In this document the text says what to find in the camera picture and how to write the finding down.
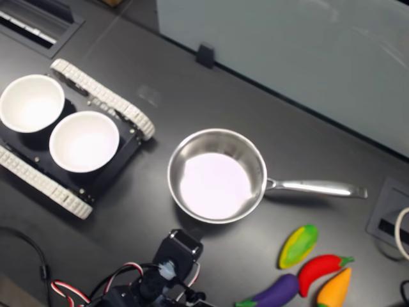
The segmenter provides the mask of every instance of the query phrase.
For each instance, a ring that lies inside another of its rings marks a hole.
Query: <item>black desk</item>
[[[275,263],[284,240],[299,226],[314,223],[320,237],[311,256],[335,253],[356,259],[345,306],[399,306],[398,287],[408,277],[409,264],[385,258],[365,228],[385,177],[409,184],[407,164],[218,68],[199,66],[192,55],[103,6],[73,1],[73,8],[87,21],[58,57],[135,102],[153,120],[157,133],[86,221],[24,196],[26,189],[0,169],[0,224],[32,235],[49,257],[54,277],[90,291],[125,260],[151,260],[170,229],[200,228],[206,236],[195,288],[220,307],[231,306],[282,274]],[[0,57],[0,89],[22,75],[45,72],[51,63],[4,36]],[[154,104],[138,97],[141,86],[156,93]],[[184,137],[210,127],[232,129],[251,139],[272,178],[340,180],[366,186],[370,197],[270,195],[237,223],[194,221],[171,199],[167,162]],[[10,242],[4,244],[13,253],[25,248]],[[43,299],[33,267],[36,258],[29,255],[17,264],[12,253],[1,253],[0,270]],[[299,267],[288,272],[296,273]],[[312,300],[298,297],[288,306],[313,306]]]

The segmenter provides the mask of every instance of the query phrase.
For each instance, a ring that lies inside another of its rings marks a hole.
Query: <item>toy red chili pepper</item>
[[[342,269],[348,262],[353,262],[353,257],[321,255],[308,261],[298,275],[300,295],[307,297],[308,289],[316,279]]]

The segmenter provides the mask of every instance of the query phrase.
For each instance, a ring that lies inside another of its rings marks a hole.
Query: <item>yellow and green toy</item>
[[[330,279],[317,297],[318,307],[342,307],[351,280],[351,268]]]
[[[301,262],[315,247],[318,229],[314,225],[305,225],[297,229],[282,248],[279,267],[288,269]]]

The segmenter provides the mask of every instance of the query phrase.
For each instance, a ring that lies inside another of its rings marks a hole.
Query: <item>eggplant green stem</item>
[[[235,307],[255,307],[257,302],[253,302],[251,299],[246,299],[240,303],[236,303]]]

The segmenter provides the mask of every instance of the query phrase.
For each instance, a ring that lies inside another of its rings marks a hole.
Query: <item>white bowl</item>
[[[120,144],[120,133],[106,115],[85,111],[61,120],[50,137],[50,153],[63,169],[87,173],[107,164]]]
[[[54,123],[64,108],[61,85],[46,75],[14,80],[0,97],[0,120],[11,130],[29,133]]]

